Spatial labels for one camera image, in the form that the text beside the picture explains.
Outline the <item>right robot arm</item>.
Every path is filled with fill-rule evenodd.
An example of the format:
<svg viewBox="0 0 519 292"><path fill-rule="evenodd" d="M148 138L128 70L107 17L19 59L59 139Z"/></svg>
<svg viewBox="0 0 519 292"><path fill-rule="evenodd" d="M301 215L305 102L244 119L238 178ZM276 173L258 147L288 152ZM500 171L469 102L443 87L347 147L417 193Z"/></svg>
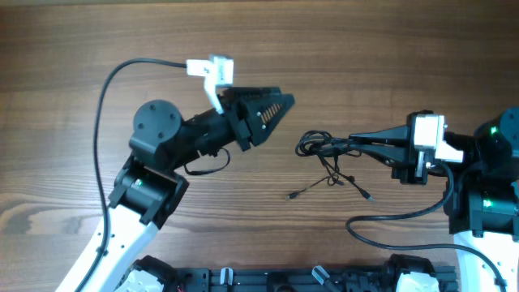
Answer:
<svg viewBox="0 0 519 292"><path fill-rule="evenodd" d="M505 110L473 135L445 129L445 118L429 110L408 115L404 126L350 135L359 152L389 163L402 183L447 178L443 198L413 213L356 216L348 222L395 221L442 208L448 216L464 291L515 291L518 263L518 109Z"/></svg>

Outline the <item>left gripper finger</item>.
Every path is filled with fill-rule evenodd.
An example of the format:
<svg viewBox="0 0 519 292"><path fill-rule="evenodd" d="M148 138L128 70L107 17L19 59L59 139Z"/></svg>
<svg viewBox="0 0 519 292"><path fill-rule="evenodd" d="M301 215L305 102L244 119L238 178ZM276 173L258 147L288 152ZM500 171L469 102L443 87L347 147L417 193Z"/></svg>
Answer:
<svg viewBox="0 0 519 292"><path fill-rule="evenodd" d="M259 105L282 103L281 90L277 87L232 87L225 90L225 104L245 101Z"/></svg>
<svg viewBox="0 0 519 292"><path fill-rule="evenodd" d="M259 146L272 134L279 122L294 105L294 96L283 93L267 93L244 97L245 123L250 131L248 141Z"/></svg>

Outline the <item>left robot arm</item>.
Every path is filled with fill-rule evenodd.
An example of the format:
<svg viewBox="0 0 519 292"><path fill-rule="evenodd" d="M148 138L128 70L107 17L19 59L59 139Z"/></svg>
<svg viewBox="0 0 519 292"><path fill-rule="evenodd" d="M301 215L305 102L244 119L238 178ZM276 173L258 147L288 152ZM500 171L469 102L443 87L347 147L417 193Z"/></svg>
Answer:
<svg viewBox="0 0 519 292"><path fill-rule="evenodd" d="M107 220L69 270L60 291L114 291L141 251L178 207L189 182L177 169L216 156L227 144L242 151L264 143L294 105L279 88L227 88L223 111L184 119L169 101L142 105L133 120L131 155L114 181Z"/></svg>

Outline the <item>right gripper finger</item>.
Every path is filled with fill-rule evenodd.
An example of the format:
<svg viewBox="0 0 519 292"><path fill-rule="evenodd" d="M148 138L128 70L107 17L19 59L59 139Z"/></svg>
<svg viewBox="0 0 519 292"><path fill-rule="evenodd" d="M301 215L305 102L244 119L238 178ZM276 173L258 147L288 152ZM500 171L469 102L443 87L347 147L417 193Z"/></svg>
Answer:
<svg viewBox="0 0 519 292"><path fill-rule="evenodd" d="M350 140L358 144L408 144L410 127L402 125L382 131L350 134Z"/></svg>
<svg viewBox="0 0 519 292"><path fill-rule="evenodd" d="M416 155L408 148L382 144L351 144L350 149L366 154L391 167L404 168L416 163Z"/></svg>

